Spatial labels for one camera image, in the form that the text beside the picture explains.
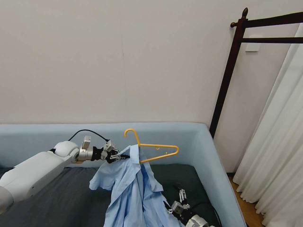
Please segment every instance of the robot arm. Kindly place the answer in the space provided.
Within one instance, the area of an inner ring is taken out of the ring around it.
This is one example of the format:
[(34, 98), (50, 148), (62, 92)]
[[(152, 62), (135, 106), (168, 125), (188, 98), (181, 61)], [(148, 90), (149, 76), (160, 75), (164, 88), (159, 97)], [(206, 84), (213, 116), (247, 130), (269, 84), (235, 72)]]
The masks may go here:
[(90, 136), (85, 136), (81, 147), (71, 141), (58, 143), (53, 149), (40, 152), (7, 171), (0, 178), (0, 214), (13, 203), (26, 200), (37, 194), (56, 178), (70, 163), (103, 159), (109, 163), (129, 158), (118, 156), (111, 141), (98, 149), (89, 147)]

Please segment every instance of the wrinkled fabric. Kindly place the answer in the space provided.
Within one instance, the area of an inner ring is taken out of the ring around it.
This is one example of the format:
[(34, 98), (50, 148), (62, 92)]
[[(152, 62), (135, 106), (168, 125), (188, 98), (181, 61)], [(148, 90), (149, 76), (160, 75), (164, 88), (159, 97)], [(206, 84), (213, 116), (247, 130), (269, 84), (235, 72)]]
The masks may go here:
[(112, 164), (105, 162), (89, 182), (92, 190), (112, 190), (104, 226), (183, 227), (167, 213), (163, 187), (154, 178), (149, 163), (139, 163), (145, 157), (138, 145), (128, 146), (122, 153), (130, 158)]

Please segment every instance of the rack finial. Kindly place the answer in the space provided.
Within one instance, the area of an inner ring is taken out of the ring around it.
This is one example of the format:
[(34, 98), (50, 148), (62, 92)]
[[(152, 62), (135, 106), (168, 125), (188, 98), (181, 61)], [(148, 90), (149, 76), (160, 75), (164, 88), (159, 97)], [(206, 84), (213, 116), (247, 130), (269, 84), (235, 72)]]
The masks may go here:
[(246, 17), (248, 14), (248, 8), (246, 7), (242, 12), (242, 17)]

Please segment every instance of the white curtain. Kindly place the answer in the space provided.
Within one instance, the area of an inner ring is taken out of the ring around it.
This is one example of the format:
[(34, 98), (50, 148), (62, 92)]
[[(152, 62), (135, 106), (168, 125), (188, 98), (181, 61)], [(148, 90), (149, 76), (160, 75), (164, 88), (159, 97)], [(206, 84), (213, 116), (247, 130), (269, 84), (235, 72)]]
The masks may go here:
[(303, 227), (303, 44), (291, 45), (233, 181), (265, 226)]

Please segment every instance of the black cable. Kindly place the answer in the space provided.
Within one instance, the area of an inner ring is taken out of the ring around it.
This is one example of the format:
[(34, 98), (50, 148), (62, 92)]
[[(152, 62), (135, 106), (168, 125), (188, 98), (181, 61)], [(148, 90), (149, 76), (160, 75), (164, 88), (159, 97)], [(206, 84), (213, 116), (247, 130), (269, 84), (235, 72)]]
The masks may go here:
[(199, 206), (199, 205), (201, 205), (201, 204), (208, 204), (209, 206), (211, 206), (211, 207), (213, 208), (214, 213), (215, 213), (215, 215), (216, 215), (216, 217), (217, 217), (217, 220), (218, 220), (218, 222), (219, 222), (219, 224), (220, 224), (220, 227), (223, 227), (223, 226), (222, 226), (221, 219), (220, 219), (220, 217), (219, 217), (219, 214), (218, 214), (217, 210), (214, 208), (214, 206), (213, 206), (210, 202), (199, 202), (199, 203), (195, 204), (194, 206), (192, 206), (191, 209), (193, 210), (194, 208), (196, 208), (197, 206)]
[(72, 138), (74, 138), (75, 135), (77, 135), (79, 132), (81, 131), (90, 131), (94, 134), (96, 134), (97, 136), (101, 137), (102, 139), (104, 139), (106, 142), (108, 142), (109, 140), (108, 139), (105, 139), (103, 136), (101, 136), (100, 134), (96, 133), (95, 131), (92, 131), (92, 130), (89, 130), (89, 129), (82, 129), (82, 130), (79, 130), (77, 131), (72, 137), (70, 137), (70, 139), (68, 141), (71, 141)]

